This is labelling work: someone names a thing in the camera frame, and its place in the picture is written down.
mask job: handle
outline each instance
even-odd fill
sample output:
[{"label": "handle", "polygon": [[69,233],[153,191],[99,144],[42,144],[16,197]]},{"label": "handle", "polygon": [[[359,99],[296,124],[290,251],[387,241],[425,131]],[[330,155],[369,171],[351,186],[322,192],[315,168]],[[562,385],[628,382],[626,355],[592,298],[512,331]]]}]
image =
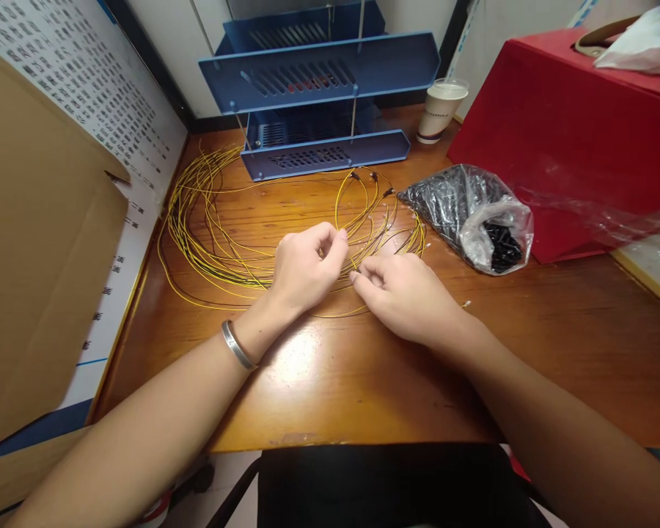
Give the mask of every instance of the handle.
[{"label": "handle", "polygon": [[609,47],[607,38],[623,33],[628,26],[638,20],[640,15],[624,18],[616,22],[608,23],[605,26],[595,29],[585,35],[582,35],[575,43],[574,48],[581,54],[598,57]]}]

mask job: hand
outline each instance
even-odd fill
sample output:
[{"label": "hand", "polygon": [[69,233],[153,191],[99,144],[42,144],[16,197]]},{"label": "hand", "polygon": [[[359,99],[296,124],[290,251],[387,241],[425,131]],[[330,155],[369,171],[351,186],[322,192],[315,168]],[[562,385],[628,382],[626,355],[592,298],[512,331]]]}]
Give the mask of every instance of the hand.
[{"label": "hand", "polygon": [[466,313],[415,254],[368,257],[350,273],[355,291],[397,336],[444,352],[466,350],[488,330]]},{"label": "hand", "polygon": [[[323,257],[318,250],[323,250]],[[296,315],[323,300],[337,281],[347,257],[347,231],[323,222],[289,233],[276,248],[274,283],[269,295]]]}]

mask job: blue wire rack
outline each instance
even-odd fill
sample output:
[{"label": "blue wire rack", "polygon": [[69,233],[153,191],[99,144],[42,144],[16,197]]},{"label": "blue wire rack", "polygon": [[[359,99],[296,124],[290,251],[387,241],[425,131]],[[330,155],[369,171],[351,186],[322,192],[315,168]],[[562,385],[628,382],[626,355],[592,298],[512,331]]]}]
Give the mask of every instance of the blue wire rack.
[{"label": "blue wire rack", "polygon": [[219,48],[199,62],[222,114],[427,89],[439,65],[431,32],[246,54]]},{"label": "blue wire rack", "polygon": [[[360,4],[284,13],[223,23],[232,53],[292,48],[357,38]],[[375,1],[364,7],[363,37],[384,33],[384,17]]]},{"label": "blue wire rack", "polygon": [[254,181],[406,159],[411,143],[391,130],[371,100],[358,103],[354,136],[352,103],[327,103],[249,115],[242,152]]},{"label": "blue wire rack", "polygon": [[254,181],[406,159],[410,141],[372,97],[427,89],[438,49],[431,32],[384,34],[374,0],[359,39],[360,12],[354,3],[231,21],[216,56],[199,61],[221,113],[249,112],[241,157]]}]

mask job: plastic bag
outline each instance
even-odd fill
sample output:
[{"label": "plastic bag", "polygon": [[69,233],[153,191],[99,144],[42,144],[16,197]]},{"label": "plastic bag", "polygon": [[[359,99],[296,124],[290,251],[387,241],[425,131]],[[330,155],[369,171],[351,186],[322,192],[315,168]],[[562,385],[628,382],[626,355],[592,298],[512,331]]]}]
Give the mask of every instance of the plastic bag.
[{"label": "plastic bag", "polygon": [[534,208],[574,213],[592,239],[610,249],[621,248],[629,256],[640,254],[645,262],[660,264],[660,209],[633,214],[600,202],[516,187],[518,195]]},{"label": "plastic bag", "polygon": [[505,275],[528,263],[533,217],[491,172],[454,165],[398,193],[468,264]]},{"label": "plastic bag", "polygon": [[645,12],[594,61],[596,67],[660,73],[660,6]]}]

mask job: bangle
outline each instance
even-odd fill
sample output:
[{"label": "bangle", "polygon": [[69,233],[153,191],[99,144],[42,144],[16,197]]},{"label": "bangle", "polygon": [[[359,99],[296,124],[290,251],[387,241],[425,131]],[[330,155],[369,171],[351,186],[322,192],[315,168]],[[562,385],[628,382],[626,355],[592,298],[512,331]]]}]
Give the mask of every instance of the bangle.
[{"label": "bangle", "polygon": [[242,347],[237,343],[235,336],[232,335],[229,319],[222,323],[222,337],[225,339],[227,346],[230,347],[230,350],[235,354],[235,357],[243,367],[247,370],[255,370],[257,368],[258,365],[249,361],[249,358],[242,351]]}]

